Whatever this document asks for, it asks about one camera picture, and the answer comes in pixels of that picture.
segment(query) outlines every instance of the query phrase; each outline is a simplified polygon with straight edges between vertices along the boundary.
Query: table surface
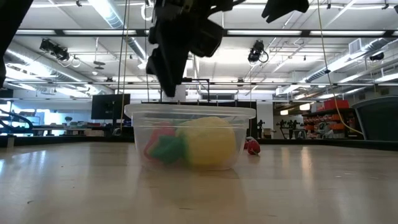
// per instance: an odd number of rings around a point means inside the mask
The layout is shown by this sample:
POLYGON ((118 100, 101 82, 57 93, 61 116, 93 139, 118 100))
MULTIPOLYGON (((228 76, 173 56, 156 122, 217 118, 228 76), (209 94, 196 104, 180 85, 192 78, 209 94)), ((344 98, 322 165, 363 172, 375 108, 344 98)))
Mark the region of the table surface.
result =
POLYGON ((0 152, 0 223, 397 223, 398 153, 262 146, 234 169, 149 171, 133 144, 0 152))

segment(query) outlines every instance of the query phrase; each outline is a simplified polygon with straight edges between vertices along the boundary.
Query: ceiling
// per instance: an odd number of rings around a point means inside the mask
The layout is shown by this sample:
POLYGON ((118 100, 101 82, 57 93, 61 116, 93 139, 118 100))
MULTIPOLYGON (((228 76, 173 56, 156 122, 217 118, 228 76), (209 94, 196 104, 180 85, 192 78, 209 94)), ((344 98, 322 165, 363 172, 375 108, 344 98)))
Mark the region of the ceiling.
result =
MULTIPOLYGON (((145 22, 141 16, 141 7, 144 1, 131 1, 129 14, 129 29, 148 29, 150 21, 145 22)), ((35 0, 28 11, 20 29, 109 29, 109 25, 100 14, 88 4, 81 1, 83 7, 77 7, 75 1, 64 0, 35 0)), ((124 17, 125 1, 114 0, 116 9, 124 17)), ((223 26, 225 29, 319 29, 317 1, 310 0, 310 9, 302 14, 294 12, 281 17, 268 24, 261 17, 262 9, 266 1, 248 0, 233 11, 216 13, 210 19, 223 26)), ((338 0, 332 1, 331 9, 320 9, 324 29, 361 29, 361 30, 392 30, 398 29, 398 13, 392 8, 398 1, 388 0, 390 8, 382 10, 384 0, 338 0), (342 10, 349 3, 354 4, 342 10)), ((30 37, 17 35, 14 42, 29 50, 42 54, 39 49, 43 37, 30 37)), ((343 52, 348 51, 348 44, 356 38, 325 38, 325 52, 327 60, 331 60, 343 52)), ((81 60, 77 68, 68 68, 95 81, 104 81, 112 78, 121 80, 124 75, 127 82, 146 81, 147 75, 144 69, 138 65, 140 61, 130 47, 126 47, 120 37, 101 37, 98 39, 96 52, 95 37, 51 37, 51 40, 62 47, 68 48, 68 52, 76 55, 81 60), (104 70, 95 70, 95 60, 104 62, 104 70)), ((137 37, 137 42, 151 54, 155 47, 146 41, 145 37, 137 37)), ((385 50, 384 60, 366 62, 361 58, 334 71, 331 74, 332 81, 362 72, 366 68, 386 63, 396 58, 398 49, 392 44, 385 50)), ((50 60, 55 61, 51 55, 45 54, 50 60)), ((324 65, 321 38, 276 38, 273 37, 225 37, 221 46, 212 58, 197 58, 198 78, 209 78, 213 82, 236 82, 238 78, 244 78, 247 82, 299 82, 302 77, 324 65), (249 49, 256 40, 262 40, 269 54, 269 61, 261 66, 252 67, 248 64, 249 49)), ((187 76, 194 77, 195 72, 192 63, 187 68, 187 76)), ((155 77, 148 76, 149 81, 155 81, 155 77)), ((257 90, 275 90, 277 85, 259 86, 257 90)), ((146 85, 128 85, 126 88, 146 88, 146 85)), ((217 86, 216 88, 237 88, 236 86, 217 86)))

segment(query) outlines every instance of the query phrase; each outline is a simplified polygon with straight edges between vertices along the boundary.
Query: yellow plush toy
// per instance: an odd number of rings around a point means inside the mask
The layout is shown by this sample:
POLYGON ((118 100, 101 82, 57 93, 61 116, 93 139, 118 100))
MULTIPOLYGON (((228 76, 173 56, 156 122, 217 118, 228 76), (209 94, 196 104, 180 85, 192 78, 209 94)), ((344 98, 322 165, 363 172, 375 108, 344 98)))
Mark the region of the yellow plush toy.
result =
POLYGON ((186 142, 184 158, 192 167, 222 166, 237 153, 235 133, 224 119, 199 118, 180 126, 176 134, 186 142))

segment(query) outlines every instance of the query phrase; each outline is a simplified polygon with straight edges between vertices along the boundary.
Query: plastic bin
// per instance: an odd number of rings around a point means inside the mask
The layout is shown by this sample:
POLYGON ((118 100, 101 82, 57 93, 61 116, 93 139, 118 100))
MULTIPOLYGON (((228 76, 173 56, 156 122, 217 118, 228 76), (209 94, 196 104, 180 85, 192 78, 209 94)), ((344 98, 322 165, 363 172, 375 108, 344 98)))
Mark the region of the plastic bin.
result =
POLYGON ((243 150, 251 108, 140 104, 126 105, 136 149, 148 168, 231 168, 243 150))

